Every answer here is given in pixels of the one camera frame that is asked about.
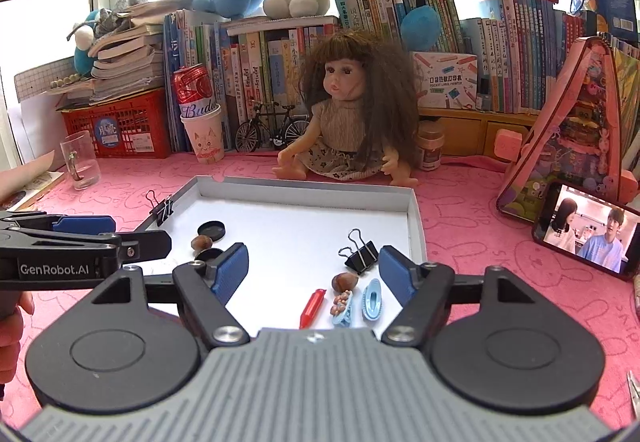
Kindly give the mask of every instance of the doll dress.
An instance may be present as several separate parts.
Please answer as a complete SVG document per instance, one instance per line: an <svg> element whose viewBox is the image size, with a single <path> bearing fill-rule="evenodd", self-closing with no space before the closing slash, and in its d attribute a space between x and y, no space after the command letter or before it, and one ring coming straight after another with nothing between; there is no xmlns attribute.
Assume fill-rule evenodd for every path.
<svg viewBox="0 0 640 442"><path fill-rule="evenodd" d="M313 105L311 113L320 119L321 135L310 149L297 155L309 171L334 180L360 180L380 171L380 152L374 151L366 166L356 162L365 136L362 101L329 98Z"/></svg>

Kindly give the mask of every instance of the white tray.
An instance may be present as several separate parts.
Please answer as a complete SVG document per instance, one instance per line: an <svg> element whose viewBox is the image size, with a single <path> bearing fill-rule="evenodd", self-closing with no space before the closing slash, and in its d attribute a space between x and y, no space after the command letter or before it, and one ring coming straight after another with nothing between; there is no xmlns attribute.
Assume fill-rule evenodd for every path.
<svg viewBox="0 0 640 442"><path fill-rule="evenodd" d="M333 328L329 308L335 297L332 278L347 272L342 247L353 247L353 228L377 250L393 245L416 263L427 260L422 221L414 191L391 186L194 177L174 195L174 214L160 229L172 238L164 260L140 263L145 274L167 274L194 258L191 240L198 226L210 220L225 224L226 235L214 243L225 250L243 242L249 251L249 273L226 305L250 336L263 327L297 329L300 314L317 288L327 290L312 327ZM136 230L157 229L150 216ZM379 278L378 264L364 273L354 291L351 327L370 327L376 335L401 307L382 284L382 315L365 322L360 309L362 291ZM155 308L177 314L173 305Z"/></svg>

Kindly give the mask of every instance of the cat print cup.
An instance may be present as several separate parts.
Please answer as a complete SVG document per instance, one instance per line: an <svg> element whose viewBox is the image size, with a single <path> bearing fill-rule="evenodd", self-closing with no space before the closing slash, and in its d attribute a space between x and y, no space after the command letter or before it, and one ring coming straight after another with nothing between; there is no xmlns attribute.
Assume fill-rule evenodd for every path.
<svg viewBox="0 0 640 442"><path fill-rule="evenodd" d="M191 147L201 164L213 164L225 155L222 145L222 109L217 104L213 111L199 117L181 117L189 135Z"/></svg>

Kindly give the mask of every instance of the grid paper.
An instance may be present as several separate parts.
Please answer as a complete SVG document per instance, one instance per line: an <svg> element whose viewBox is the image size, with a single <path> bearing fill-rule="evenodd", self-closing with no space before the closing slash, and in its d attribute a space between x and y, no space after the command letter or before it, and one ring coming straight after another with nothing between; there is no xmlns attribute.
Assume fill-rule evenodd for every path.
<svg viewBox="0 0 640 442"><path fill-rule="evenodd" d="M52 81L64 79L75 73L74 58L71 56L16 74L14 83L18 102L49 90Z"/></svg>

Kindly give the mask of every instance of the light blue hair clip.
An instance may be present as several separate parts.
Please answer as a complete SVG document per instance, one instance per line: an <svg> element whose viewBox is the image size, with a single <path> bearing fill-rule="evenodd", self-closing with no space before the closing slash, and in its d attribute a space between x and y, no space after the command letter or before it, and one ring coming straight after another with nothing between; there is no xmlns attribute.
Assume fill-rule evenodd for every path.
<svg viewBox="0 0 640 442"><path fill-rule="evenodd" d="M333 316L331 321L337 327L350 327L351 326L351 307L353 305L353 292L349 292L349 298L344 310L337 316Z"/></svg>
<svg viewBox="0 0 640 442"><path fill-rule="evenodd" d="M382 288L380 280L374 278L362 293L362 315L369 321L375 321L380 317L382 310Z"/></svg>

